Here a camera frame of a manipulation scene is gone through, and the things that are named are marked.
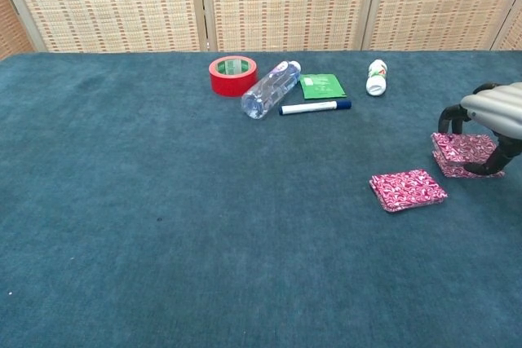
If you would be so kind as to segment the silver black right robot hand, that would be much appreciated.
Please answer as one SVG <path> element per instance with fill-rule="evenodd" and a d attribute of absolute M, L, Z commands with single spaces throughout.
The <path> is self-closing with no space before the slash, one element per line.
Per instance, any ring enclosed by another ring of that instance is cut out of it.
<path fill-rule="evenodd" d="M 501 172 L 521 154 L 521 83 L 508 85 L 485 83 L 459 104 L 448 106 L 440 114 L 440 134 L 462 134 L 462 124 L 475 121 L 498 137 L 498 145 L 485 162 L 466 162 L 467 173 L 486 177 Z"/>

